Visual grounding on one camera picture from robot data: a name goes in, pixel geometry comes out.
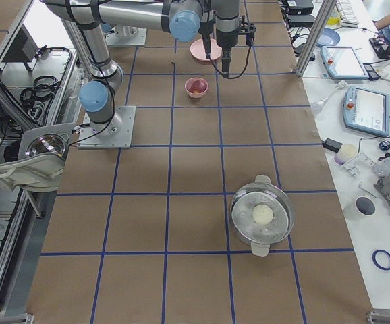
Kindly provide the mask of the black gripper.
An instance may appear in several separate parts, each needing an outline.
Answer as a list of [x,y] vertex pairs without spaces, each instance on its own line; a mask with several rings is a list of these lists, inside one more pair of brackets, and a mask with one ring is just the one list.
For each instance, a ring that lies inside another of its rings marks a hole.
[[[222,74],[228,75],[231,64],[231,50],[238,43],[238,36],[246,37],[246,44],[251,46],[255,38],[256,26],[246,20],[245,15],[233,18],[215,17],[216,41],[223,53],[221,58]],[[203,38],[203,47],[207,61],[211,60],[211,39]]]

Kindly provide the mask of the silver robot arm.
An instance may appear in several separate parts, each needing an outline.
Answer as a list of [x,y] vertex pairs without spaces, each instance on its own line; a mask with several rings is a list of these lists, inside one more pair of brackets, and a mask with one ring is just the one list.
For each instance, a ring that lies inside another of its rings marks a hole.
[[208,0],[200,1],[203,8],[203,15],[201,18],[200,28],[198,33],[202,37],[203,47],[206,59],[211,59],[211,34],[213,33],[213,26],[215,23],[215,14],[211,7],[211,2]]
[[101,26],[124,25],[161,30],[179,42],[200,34],[206,58],[211,57],[210,35],[222,50],[219,73],[229,76],[231,51],[239,36],[252,46],[256,27],[240,15],[239,1],[45,1],[56,16],[76,25],[84,41],[93,80],[81,88],[80,102],[90,118],[93,134],[114,135],[120,125],[115,94],[123,80],[122,68],[112,60]]

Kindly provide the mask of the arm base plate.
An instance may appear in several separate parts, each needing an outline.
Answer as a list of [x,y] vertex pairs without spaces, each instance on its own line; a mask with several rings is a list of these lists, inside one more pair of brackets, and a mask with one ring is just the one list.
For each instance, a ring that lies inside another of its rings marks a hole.
[[80,129],[76,147],[78,149],[129,149],[132,144],[135,116],[135,106],[116,106],[111,123],[99,125],[91,123],[88,114],[85,113],[83,123],[89,126]]
[[109,47],[139,47],[146,43],[147,29],[115,25],[105,36]]

